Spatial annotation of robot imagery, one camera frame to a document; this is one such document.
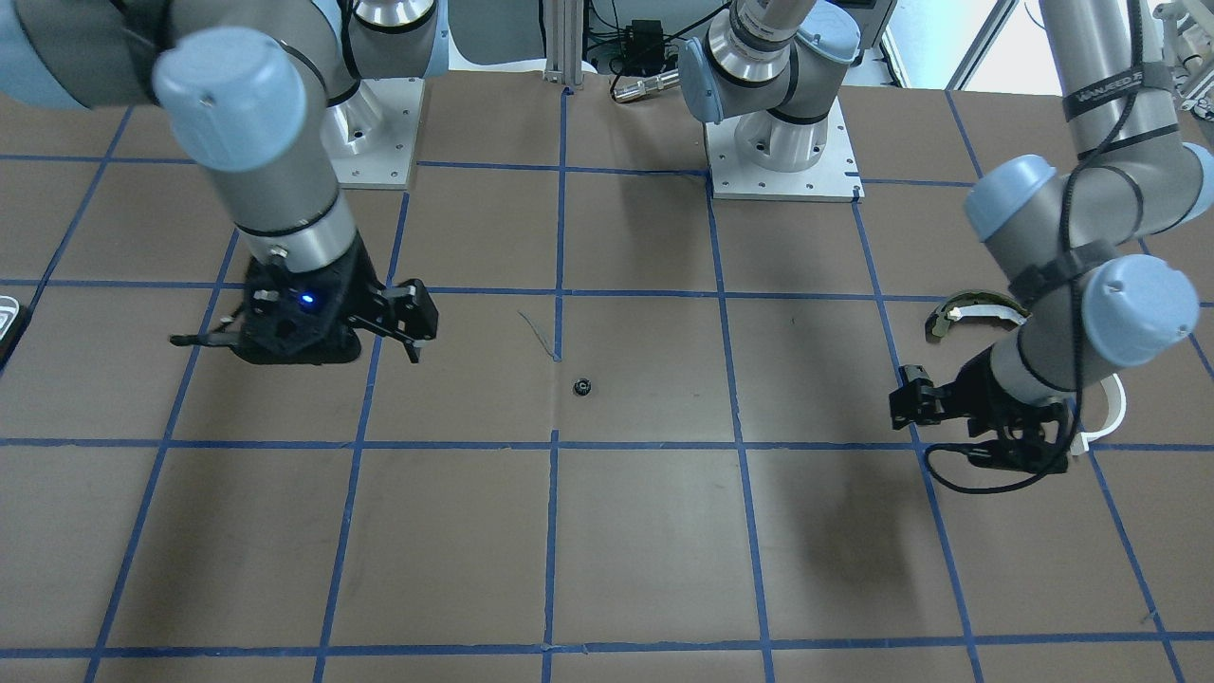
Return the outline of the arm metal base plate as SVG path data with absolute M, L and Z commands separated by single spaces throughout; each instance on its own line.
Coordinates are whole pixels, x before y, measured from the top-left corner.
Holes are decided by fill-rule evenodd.
M 363 81 L 327 109 L 322 146 L 344 189 L 408 189 L 425 87 L 419 78 Z
M 704 125 L 711 194 L 724 200 L 853 203 L 866 197 L 839 99 L 798 125 L 767 112 Z

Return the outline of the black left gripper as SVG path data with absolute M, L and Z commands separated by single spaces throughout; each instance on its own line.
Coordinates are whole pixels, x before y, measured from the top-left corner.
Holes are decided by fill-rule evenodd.
M 1068 469 L 1065 446 L 1051 442 L 1045 425 L 1057 423 L 1057 436 L 1071 436 L 1068 406 L 1049 399 L 1044 406 L 1027 405 L 1006 394 L 995 381 L 992 347 L 964 364 L 953 381 L 936 383 L 927 369 L 918 364 L 900 368 L 900 388 L 889 394 L 894 431 L 908 425 L 940 425 L 958 419 L 954 392 L 960 399 L 961 416 L 968 419 L 968 436 L 987 432 L 992 440 L 966 446 L 968 463 L 983 469 L 1055 474 Z

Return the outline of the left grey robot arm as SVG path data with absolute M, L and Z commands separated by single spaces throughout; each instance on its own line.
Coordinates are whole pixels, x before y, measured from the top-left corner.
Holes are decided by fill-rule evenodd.
M 1123 243 L 1170 230 L 1212 207 L 1212 153 L 1184 142 L 1165 49 L 1140 1 L 1044 1 L 1076 167 L 1014 158 L 968 192 L 968 222 L 1006 275 L 1023 324 L 936 386 L 900 368 L 895 429 L 968 422 L 946 444 L 1027 483 L 1068 468 L 1084 389 L 1182 341 L 1197 291 L 1165 261 Z

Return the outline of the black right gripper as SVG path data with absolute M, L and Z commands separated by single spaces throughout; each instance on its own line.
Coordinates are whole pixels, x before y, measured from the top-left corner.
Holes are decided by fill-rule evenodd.
M 382 288 L 363 239 L 328 267 L 291 273 L 248 260 L 233 353 L 254 364 L 356 362 L 356 328 L 403 345 L 412 364 L 437 337 L 439 311 L 420 278 Z M 382 315 L 382 311 L 391 315 Z

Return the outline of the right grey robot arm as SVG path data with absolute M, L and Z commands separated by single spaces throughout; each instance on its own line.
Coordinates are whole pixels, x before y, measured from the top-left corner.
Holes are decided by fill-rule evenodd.
M 422 281 L 385 284 L 331 160 L 375 120 L 328 124 L 373 79 L 450 64 L 444 1 L 5 1 L 2 91 L 46 108 L 161 108 L 208 172 L 244 243 L 242 303 L 176 346 L 227 347 L 254 364 L 335 364 L 359 331 L 409 360 L 437 337 Z

